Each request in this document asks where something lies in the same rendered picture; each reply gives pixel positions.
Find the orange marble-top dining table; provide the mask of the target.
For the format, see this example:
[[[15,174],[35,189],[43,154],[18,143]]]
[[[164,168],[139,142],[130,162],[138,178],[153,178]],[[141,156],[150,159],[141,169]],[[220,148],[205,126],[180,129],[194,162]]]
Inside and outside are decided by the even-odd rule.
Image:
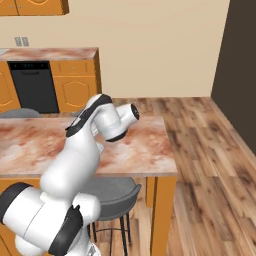
[[[39,184],[43,171],[63,148],[70,118],[0,120],[0,192],[15,182]],[[177,167],[164,120],[143,117],[125,138],[104,144],[96,174],[145,177],[146,205],[153,209],[151,256],[167,256],[166,247]]]

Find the orange wall cupboard run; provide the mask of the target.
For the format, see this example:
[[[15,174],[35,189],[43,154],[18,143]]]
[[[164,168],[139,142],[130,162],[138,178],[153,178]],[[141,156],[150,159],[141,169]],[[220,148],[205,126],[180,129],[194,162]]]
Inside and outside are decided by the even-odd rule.
[[[0,0],[0,16],[54,16],[68,13],[68,0]]]

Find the black dishwasher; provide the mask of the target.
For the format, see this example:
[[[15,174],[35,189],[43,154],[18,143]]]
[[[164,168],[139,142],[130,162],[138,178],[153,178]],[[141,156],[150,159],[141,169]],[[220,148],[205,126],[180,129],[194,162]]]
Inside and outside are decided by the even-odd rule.
[[[22,108],[42,114],[59,112],[48,61],[8,61],[8,66]]]

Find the grey round bar stool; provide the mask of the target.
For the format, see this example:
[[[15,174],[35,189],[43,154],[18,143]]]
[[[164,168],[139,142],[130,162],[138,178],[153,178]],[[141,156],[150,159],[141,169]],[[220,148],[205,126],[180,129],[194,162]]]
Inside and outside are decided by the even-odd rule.
[[[28,108],[12,109],[3,113],[0,113],[0,118],[40,118],[39,112]]]
[[[131,242],[129,212],[134,207],[142,185],[131,177],[92,178],[81,190],[96,196],[101,203],[98,221],[120,220],[124,256],[128,256],[127,242]]]

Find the orange base cupboard run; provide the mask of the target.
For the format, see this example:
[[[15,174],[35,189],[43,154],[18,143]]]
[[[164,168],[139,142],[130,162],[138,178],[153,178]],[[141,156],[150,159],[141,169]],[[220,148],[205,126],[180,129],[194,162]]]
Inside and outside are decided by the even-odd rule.
[[[0,49],[0,113],[20,108],[8,61],[48,60],[61,112],[75,112],[102,92],[97,48]]]

